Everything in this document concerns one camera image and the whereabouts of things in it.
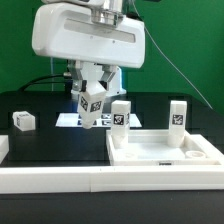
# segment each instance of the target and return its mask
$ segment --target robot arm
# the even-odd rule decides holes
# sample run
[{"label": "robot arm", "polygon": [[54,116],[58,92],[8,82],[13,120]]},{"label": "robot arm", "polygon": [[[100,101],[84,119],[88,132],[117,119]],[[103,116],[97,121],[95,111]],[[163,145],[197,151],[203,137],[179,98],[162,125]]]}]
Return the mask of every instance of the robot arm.
[{"label": "robot arm", "polygon": [[[73,89],[80,91],[78,112],[90,128],[102,111],[106,89],[117,66],[144,62],[144,24],[122,15],[122,0],[42,0],[51,3],[36,14],[32,47],[37,55],[69,60]],[[100,83],[82,77],[85,62],[102,65]]]}]

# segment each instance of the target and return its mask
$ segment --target green wall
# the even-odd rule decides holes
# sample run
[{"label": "green wall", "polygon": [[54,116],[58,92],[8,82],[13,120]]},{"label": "green wall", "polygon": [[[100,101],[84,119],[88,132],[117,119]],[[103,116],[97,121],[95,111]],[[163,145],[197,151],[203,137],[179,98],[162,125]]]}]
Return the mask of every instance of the green wall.
[{"label": "green wall", "polygon": [[[41,4],[40,0],[1,2],[0,92],[50,74],[50,59],[36,56],[31,48],[33,20]],[[136,0],[136,6],[161,50],[224,114],[224,1]],[[64,60],[55,60],[54,66],[55,73],[66,70]],[[123,70],[128,91],[182,92],[201,99],[148,37],[143,67]]]}]

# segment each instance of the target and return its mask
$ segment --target black tabletop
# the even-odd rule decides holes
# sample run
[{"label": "black tabletop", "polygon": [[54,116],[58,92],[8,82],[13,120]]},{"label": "black tabletop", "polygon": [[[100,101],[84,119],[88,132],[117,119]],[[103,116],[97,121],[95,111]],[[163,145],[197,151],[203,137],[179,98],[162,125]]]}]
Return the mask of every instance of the black tabletop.
[{"label": "black tabletop", "polygon": [[[185,94],[128,93],[143,129],[167,129],[171,100],[188,103],[186,129],[202,134],[224,152],[224,116]],[[1,167],[108,166],[107,128],[58,128],[59,113],[76,112],[63,92],[0,94],[0,134],[10,152]],[[37,129],[21,132],[12,113],[35,115]],[[110,113],[110,102],[104,106]],[[224,191],[147,191],[0,195],[1,223],[223,223]]]}]

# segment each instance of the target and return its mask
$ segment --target white tray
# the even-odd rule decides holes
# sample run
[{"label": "white tray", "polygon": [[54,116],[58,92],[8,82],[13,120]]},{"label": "white tray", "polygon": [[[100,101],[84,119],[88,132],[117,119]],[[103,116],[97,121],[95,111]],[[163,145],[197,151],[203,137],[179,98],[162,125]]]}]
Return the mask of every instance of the white tray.
[{"label": "white tray", "polygon": [[107,149],[113,166],[222,165],[224,155],[201,135],[185,131],[180,148],[167,145],[168,130],[130,130],[125,148],[115,148],[107,131]]}]

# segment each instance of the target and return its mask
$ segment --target small white block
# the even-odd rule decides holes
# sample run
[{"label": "small white block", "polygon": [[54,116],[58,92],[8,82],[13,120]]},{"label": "small white block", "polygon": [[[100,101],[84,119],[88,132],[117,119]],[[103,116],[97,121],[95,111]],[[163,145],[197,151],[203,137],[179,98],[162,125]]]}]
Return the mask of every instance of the small white block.
[{"label": "small white block", "polygon": [[27,111],[13,113],[14,125],[21,131],[30,131],[36,129],[35,117]]}]

